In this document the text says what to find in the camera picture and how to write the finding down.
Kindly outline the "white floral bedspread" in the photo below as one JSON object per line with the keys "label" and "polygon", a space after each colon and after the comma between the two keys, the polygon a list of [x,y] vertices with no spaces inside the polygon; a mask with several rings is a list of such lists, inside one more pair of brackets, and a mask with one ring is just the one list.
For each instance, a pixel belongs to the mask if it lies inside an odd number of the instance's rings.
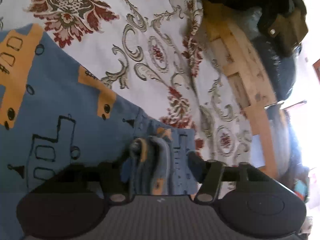
{"label": "white floral bedspread", "polygon": [[200,0],[1,0],[1,32],[39,25],[107,88],[173,128],[205,159],[249,160],[251,132],[202,42]]}

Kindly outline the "wooden bed frame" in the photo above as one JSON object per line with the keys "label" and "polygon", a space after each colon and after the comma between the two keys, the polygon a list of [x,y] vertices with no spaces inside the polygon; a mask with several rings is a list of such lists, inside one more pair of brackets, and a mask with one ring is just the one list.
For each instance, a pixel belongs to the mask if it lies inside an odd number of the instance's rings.
{"label": "wooden bed frame", "polygon": [[203,2],[203,9],[209,46],[249,119],[253,135],[260,137],[265,161],[260,170],[276,179],[279,173],[265,107],[277,99],[265,68],[246,34],[232,19],[231,9],[208,1]]}

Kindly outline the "blue pants with orange trucks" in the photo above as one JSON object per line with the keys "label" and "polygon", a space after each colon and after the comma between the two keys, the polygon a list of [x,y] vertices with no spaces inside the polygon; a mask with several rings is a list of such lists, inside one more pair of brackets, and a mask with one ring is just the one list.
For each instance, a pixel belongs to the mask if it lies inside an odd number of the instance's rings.
{"label": "blue pants with orange trucks", "polygon": [[109,205],[104,162],[122,164],[130,198],[194,194],[194,137],[107,88],[39,25],[1,32],[1,239],[93,230]]}

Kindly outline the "olive green bag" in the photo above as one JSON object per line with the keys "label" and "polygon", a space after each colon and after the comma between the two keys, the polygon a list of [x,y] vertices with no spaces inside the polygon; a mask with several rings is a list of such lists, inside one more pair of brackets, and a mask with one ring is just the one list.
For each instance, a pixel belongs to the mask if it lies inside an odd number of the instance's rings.
{"label": "olive green bag", "polygon": [[263,8],[258,29],[280,55],[291,56],[308,33],[303,0],[282,0]]}

